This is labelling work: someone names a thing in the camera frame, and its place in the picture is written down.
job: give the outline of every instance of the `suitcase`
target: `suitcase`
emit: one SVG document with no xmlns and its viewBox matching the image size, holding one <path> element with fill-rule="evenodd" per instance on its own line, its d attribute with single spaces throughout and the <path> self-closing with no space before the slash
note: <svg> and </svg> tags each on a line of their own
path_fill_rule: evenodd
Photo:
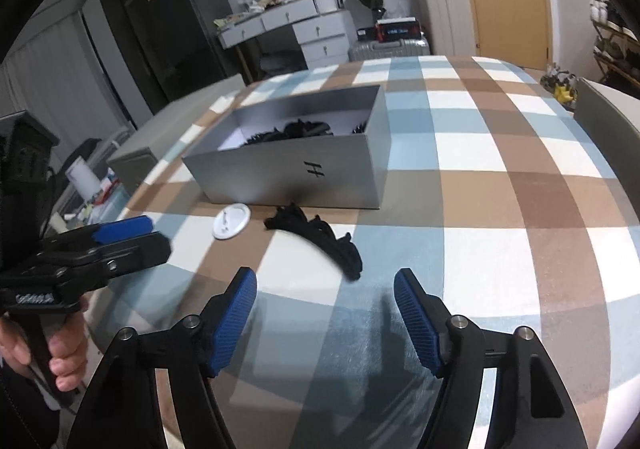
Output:
<svg viewBox="0 0 640 449">
<path fill-rule="evenodd" d="M 378 41 L 357 42 L 349 50 L 349 60 L 366 61 L 369 59 L 387 59 L 390 57 L 416 57 L 431 55 L 427 41 L 420 39 L 400 39 L 392 43 Z"/>
<path fill-rule="evenodd" d="M 476 52 L 469 0 L 418 0 L 422 24 L 436 55 L 472 56 Z"/>
</svg>

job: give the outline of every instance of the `suitcase handle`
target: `suitcase handle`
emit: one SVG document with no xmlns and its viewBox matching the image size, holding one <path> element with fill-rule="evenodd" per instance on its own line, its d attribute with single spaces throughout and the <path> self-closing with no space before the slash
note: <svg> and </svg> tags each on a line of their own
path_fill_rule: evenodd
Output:
<svg viewBox="0 0 640 449">
<path fill-rule="evenodd" d="M 389 50 L 389 48 L 399 48 L 402 46 L 400 41 L 394 41 L 392 43 L 373 43 L 371 45 L 372 50 Z"/>
</svg>

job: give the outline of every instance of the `checkered tablecloth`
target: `checkered tablecloth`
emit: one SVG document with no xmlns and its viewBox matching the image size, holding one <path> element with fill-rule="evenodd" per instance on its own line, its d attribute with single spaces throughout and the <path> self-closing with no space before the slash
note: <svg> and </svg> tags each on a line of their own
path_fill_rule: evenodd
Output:
<svg viewBox="0 0 640 449">
<path fill-rule="evenodd" d="M 380 210 L 305 209 L 353 235 L 362 278 L 345 281 L 315 246 L 266 231 L 253 207 L 214 241 L 221 206 L 180 160 L 225 111 L 358 84 L 386 90 L 392 148 Z M 413 449 L 438 389 L 418 363 L 392 295 L 411 267 L 428 293 L 480 327 L 532 326 L 590 448 L 612 448 L 640 410 L 640 227 L 609 165 L 571 115 L 521 69 L 485 58 L 349 63 L 277 77 L 212 106 L 149 174 L 123 216 L 172 238 L 166 265 L 113 281 L 93 300 L 103 349 L 124 325 L 171 326 L 222 292 L 240 266 L 258 297 L 232 364 L 212 386 L 239 449 Z M 470 447 L 483 447 L 495 371 L 484 372 Z M 164 418 L 176 431 L 159 373 Z"/>
</svg>

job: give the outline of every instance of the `curtain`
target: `curtain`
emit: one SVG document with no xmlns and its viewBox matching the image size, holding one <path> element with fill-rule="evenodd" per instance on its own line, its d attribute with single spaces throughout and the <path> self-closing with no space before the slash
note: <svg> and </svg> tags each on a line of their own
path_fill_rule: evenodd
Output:
<svg viewBox="0 0 640 449">
<path fill-rule="evenodd" d="M 60 139 L 57 171 L 88 138 L 107 138 L 126 119 L 78 13 L 50 26 L 0 64 L 0 116 L 27 109 Z"/>
</svg>

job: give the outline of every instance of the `human hand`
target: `human hand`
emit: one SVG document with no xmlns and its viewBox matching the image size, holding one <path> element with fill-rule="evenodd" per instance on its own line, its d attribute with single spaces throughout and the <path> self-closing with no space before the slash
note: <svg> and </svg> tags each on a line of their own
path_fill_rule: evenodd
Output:
<svg viewBox="0 0 640 449">
<path fill-rule="evenodd" d="M 76 389 L 86 372 L 88 340 L 84 334 L 84 316 L 88 301 L 81 299 L 82 310 L 66 317 L 62 328 L 48 339 L 51 360 L 49 368 L 56 376 L 60 391 Z M 9 319 L 0 317 L 0 355 L 18 374 L 31 378 L 31 353 L 20 328 Z"/>
</svg>

